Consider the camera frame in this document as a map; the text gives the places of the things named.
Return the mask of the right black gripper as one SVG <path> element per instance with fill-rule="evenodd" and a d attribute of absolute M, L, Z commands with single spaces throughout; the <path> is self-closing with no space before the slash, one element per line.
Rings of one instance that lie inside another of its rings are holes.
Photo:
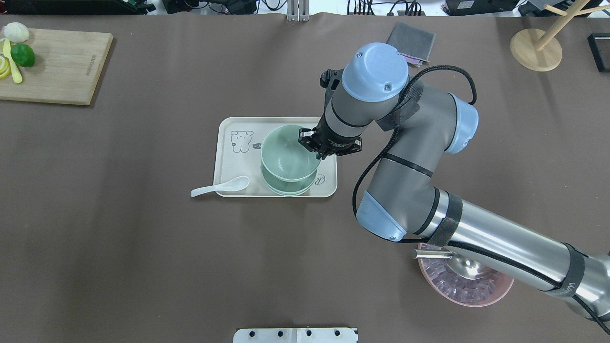
<path fill-rule="evenodd" d="M 329 155 L 343 156 L 362 150 L 362 140 L 357 137 L 344 137 L 331 130 L 323 115 L 313 130 L 299 129 L 298 142 L 310 152 L 316 152 L 317 159 L 326 159 Z"/>

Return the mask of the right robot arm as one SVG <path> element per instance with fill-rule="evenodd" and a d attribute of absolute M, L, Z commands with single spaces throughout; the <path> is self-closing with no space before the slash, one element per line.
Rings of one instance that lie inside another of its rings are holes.
<path fill-rule="evenodd" d="M 608 332 L 609 257 L 588 255 L 440 190 L 430 180 L 443 154 L 456 154 L 473 138 L 479 116 L 471 75 L 451 65 L 409 75 L 405 57 L 387 43 L 369 43 L 341 70 L 320 77 L 323 115 L 299 143 L 317 154 L 347 155 L 362 149 L 372 123 L 391 130 L 388 144 L 366 167 L 373 178 L 360 203 L 359 224 L 390 242 L 447 248 L 555 298 Z"/>

